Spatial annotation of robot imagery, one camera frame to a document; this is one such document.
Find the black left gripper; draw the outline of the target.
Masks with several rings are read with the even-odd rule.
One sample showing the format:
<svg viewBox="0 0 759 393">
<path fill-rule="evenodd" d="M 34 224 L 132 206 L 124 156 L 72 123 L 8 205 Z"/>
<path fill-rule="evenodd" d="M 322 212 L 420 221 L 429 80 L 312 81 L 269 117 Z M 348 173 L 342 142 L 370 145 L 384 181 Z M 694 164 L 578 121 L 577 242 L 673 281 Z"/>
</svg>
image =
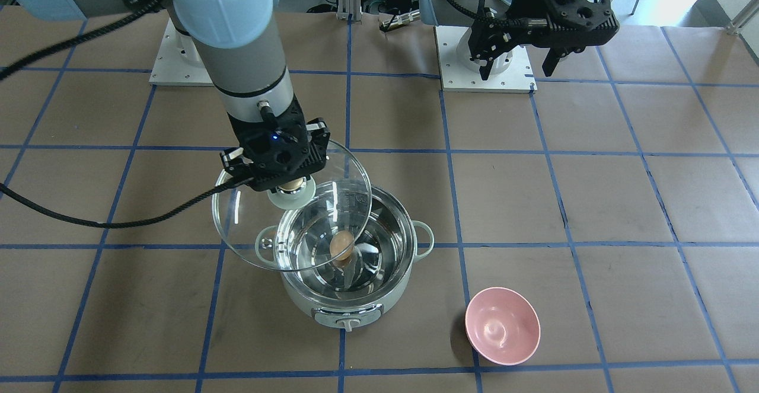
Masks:
<svg viewBox="0 0 759 393">
<path fill-rule="evenodd" d="M 548 49 L 542 70 L 550 76 L 567 55 L 605 45 L 619 31 L 611 0 L 511 0 L 502 13 L 479 0 L 472 18 L 467 44 L 472 58 L 488 60 L 482 79 L 493 60 L 520 45 Z"/>
</svg>

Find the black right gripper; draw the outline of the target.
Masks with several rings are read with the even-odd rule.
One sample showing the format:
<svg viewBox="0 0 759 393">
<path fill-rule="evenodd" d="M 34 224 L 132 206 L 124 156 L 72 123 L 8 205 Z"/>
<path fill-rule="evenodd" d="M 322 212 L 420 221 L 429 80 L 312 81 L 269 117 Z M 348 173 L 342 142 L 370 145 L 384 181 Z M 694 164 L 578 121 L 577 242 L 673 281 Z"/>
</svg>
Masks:
<svg viewBox="0 0 759 393">
<path fill-rule="evenodd" d="M 260 114 L 260 122 L 228 116 L 242 152 L 236 155 L 235 148 L 227 148 L 220 154 L 224 171 L 231 176 L 229 184 L 263 192 L 325 169 L 331 133 L 323 118 L 306 122 L 296 98 L 280 115 L 270 108 Z"/>
</svg>

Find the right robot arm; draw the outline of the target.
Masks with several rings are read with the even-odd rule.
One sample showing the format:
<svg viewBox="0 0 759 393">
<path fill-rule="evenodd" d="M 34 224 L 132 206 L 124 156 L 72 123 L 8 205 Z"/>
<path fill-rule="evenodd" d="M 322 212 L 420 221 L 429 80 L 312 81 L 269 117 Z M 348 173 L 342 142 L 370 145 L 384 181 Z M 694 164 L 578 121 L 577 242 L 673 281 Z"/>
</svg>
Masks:
<svg viewBox="0 0 759 393">
<path fill-rule="evenodd" d="M 121 13 L 123 18 L 71 37 L 6 66 L 3 79 L 46 56 L 116 31 L 148 13 L 168 10 L 174 28 L 219 91 L 238 149 L 226 171 L 258 192 L 298 195 L 315 190 L 326 166 L 329 134 L 304 120 L 273 15 L 275 0 L 16 0 L 37 18 L 73 21 Z"/>
</svg>

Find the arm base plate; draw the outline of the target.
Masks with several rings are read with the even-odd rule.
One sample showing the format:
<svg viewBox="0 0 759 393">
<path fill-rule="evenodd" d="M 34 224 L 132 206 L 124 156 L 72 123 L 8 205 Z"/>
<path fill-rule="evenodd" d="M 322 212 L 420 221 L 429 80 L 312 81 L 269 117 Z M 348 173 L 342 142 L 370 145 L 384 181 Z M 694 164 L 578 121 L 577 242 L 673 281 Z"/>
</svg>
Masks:
<svg viewBox="0 0 759 393">
<path fill-rule="evenodd" d="M 149 82 L 156 86 L 212 86 L 191 37 L 169 20 L 155 56 Z"/>
<path fill-rule="evenodd" d="M 533 69 L 524 46 L 513 48 L 492 61 L 488 79 L 480 69 L 488 60 L 472 58 L 468 47 L 471 30 L 466 27 L 436 26 L 440 82 L 444 91 L 531 93 L 537 90 Z"/>
</svg>

